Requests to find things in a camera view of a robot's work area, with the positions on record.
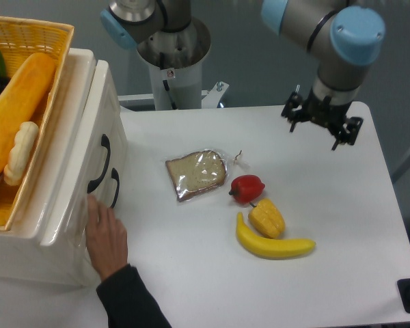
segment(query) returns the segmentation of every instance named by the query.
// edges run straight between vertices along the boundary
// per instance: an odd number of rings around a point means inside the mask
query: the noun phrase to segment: bread loaf
[[[21,184],[38,131],[38,125],[33,122],[21,123],[20,130],[15,135],[14,147],[9,153],[8,164],[3,171],[7,185]]]
[[[179,202],[189,200],[224,184],[226,166],[215,151],[193,152],[180,159],[166,161]]]
[[[55,61],[44,53],[30,55],[0,95],[0,173],[14,147],[21,123],[30,121],[51,87]]]

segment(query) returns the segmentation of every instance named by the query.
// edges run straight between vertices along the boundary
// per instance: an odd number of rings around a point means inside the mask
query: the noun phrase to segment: person's hand
[[[128,264],[128,241],[123,223],[115,218],[114,210],[88,196],[88,223],[85,229],[91,263],[100,279]]]

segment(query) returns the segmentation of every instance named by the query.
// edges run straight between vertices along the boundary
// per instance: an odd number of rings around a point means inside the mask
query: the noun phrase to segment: drawer
[[[99,61],[42,245],[52,245],[62,234],[76,247],[85,244],[87,194],[111,205],[117,190],[111,172],[116,167],[122,173],[126,145],[109,66]]]

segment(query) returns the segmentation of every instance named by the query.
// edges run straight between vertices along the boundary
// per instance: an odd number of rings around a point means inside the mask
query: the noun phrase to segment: black handle
[[[88,183],[87,193],[92,193],[97,189],[97,187],[102,183],[103,178],[105,177],[108,171],[109,159],[111,158],[111,144],[109,143],[109,138],[106,134],[102,135],[102,141],[100,144],[102,147],[108,149],[107,159],[105,160],[105,165],[103,166],[102,174],[97,179],[91,180],[90,183]]]
[[[113,167],[111,171],[111,178],[117,181],[117,188],[115,189],[114,200],[112,201],[111,208],[114,208],[115,203],[117,203],[118,192],[120,191],[120,177],[118,176],[117,170]]]

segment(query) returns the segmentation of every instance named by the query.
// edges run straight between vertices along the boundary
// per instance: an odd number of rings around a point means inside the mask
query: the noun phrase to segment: banana
[[[316,243],[311,239],[269,239],[255,234],[237,214],[236,235],[240,244],[251,253],[263,258],[290,258],[313,250]]]

